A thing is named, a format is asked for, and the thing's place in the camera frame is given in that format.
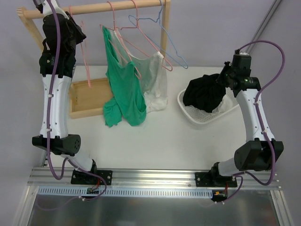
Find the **pink wire hanger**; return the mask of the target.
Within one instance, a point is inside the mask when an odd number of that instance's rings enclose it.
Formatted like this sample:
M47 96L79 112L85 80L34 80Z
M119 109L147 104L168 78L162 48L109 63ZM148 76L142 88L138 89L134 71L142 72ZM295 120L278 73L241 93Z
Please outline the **pink wire hanger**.
M70 14L73 18L72 6L69 6L69 11L70 11ZM81 23L80 23L80 28L82 29L82 31L85 32L85 25L84 25L83 21L81 21ZM84 66L85 66L85 69L86 69L88 87L91 88L90 69L89 69L89 63L88 63L88 60L87 60L88 49L87 49L87 40L86 40L86 38L84 38L83 42L80 43L80 47L81 47L81 52L82 52L82 56L83 56Z
M128 55L128 58L130 60L130 62L132 62L132 57L131 57L131 54L130 52L128 51L127 47L125 46L124 42L121 41L122 39L122 36L120 35L120 33L118 32L117 30L117 26L116 26L116 17L115 17L115 10L114 10L114 7L112 5L112 3L110 1L107 1L107 3L110 5L111 7L111 10L112 10L112 13L113 13L113 28L108 28L108 30L112 30L116 33L116 36L118 37L118 40L119 40L119 43L123 46L123 49L126 51L127 55ZM122 54L117 50L117 48L115 47L116 51L119 53L120 57L127 62L127 60L122 56ZM136 77L140 80L142 78L139 70L137 69L137 67L135 66L135 69L136 69Z
M157 51L157 52L161 52L163 59L165 60L165 62L170 66L170 68L167 68L166 66L163 65L163 67L165 69L167 69L168 71L172 71L173 67L171 65L171 63L165 58L166 56L166 45L167 45L167 37L168 37L168 32L166 29L168 29L169 27L169 11L170 11L170 1L169 0L165 0L165 1L159 1L160 5L161 5L161 10L158 14L158 19L157 21L155 21L155 23L158 23L161 26L161 43L160 46L157 45L153 40L151 40L140 28L139 26L139 16L138 16L138 8L140 8L140 6L137 6L137 3L132 0L132 3L135 6L136 9L136 23L134 24L133 27L117 27L117 29L122 30L122 29L138 29L139 32L146 38L146 40L153 46L153 48Z

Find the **black tank top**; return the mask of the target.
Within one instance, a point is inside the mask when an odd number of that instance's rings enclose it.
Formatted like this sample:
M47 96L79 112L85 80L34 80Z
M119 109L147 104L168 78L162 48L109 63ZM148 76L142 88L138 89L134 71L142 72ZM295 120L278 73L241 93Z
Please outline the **black tank top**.
M222 102L226 88L217 83L218 73L193 79L189 82L183 96L185 106L193 106L212 113Z

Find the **white tank top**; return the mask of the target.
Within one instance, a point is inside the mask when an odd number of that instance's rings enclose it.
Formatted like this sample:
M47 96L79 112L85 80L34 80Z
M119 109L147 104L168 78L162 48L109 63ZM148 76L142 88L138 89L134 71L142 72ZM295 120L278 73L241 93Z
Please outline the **white tank top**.
M116 33L112 30L109 30L109 33L111 35L110 43L113 44L113 49L116 51L116 47L129 63L130 60L128 55L123 49L123 46L119 43ZM127 62L120 57L117 51L116 54L119 63L122 66L126 66ZM166 69L163 67L163 65L165 65L165 61L162 54L160 52L156 52L146 59L136 58L132 54L131 57L133 63L142 76L139 81L142 93L144 94L147 113L165 110L168 103L167 75Z
M219 114L225 113L226 111L232 109L236 105L237 105L237 103L235 101L233 101L229 95L225 95L223 97L221 103L215 109L213 109L211 113L208 113L205 110L200 110L198 108L195 108L192 105L185 106L184 109L190 113L201 113L201 114L205 114L205 115L219 115Z

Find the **green tank top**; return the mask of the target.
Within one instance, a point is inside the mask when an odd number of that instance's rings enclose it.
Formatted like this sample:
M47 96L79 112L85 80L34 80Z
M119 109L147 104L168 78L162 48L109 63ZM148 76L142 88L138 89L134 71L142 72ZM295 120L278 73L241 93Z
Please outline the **green tank top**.
M131 126L138 126L146 119L146 103L132 61L124 66L119 63L109 30L102 27L107 57L106 76L113 97L104 104L105 125L112 127L125 119Z

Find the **blue wire hanger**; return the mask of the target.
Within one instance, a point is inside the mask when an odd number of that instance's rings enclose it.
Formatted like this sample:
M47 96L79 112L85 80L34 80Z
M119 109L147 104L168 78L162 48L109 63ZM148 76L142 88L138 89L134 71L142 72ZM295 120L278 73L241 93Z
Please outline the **blue wire hanger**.
M148 35L146 36L147 39L149 39L156 47L159 48L161 54L164 57L169 57L173 62L175 62L178 66L188 69L188 63L185 60L183 56L181 56L178 53L177 47L175 46L169 32L169 14L170 14L170 1L169 0L160 0L160 10L158 12L158 16L156 19L151 18L151 17L139 17L139 16L134 16L134 15L129 15L128 20L130 23L134 24L133 19L136 20L136 24L140 21L151 21L155 24L157 24L160 29L160 44L157 44L155 41L153 41ZM175 56L180 59L181 61L175 59L166 49L167 49L167 42L170 42L172 48L174 49Z

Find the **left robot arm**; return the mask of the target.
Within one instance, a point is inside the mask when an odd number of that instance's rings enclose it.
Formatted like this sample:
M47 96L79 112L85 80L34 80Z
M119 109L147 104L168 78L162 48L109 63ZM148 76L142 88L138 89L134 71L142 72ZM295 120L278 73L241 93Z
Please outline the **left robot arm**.
M69 134L67 128L68 92L76 62L77 44L85 38L72 16L57 13L43 18L43 51L39 59L44 85L44 111L40 134L32 138L35 147L47 152L48 165L55 174L51 155L63 157L74 166L71 183L74 185L111 185L112 171L98 170L96 162L80 151L80 135Z

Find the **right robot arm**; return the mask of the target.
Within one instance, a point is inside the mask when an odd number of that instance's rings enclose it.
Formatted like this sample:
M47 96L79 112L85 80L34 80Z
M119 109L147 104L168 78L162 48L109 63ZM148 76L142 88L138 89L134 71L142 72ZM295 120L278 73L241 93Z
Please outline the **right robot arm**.
M275 174L275 165L284 150L277 141L266 120L261 101L258 78L251 77L251 56L236 50L231 62L225 62L217 82L230 88L241 109L246 129L246 143L238 148L233 158L216 162L208 172L196 172L197 187L236 187L236 177L248 174L256 178L254 171L270 171L269 185Z

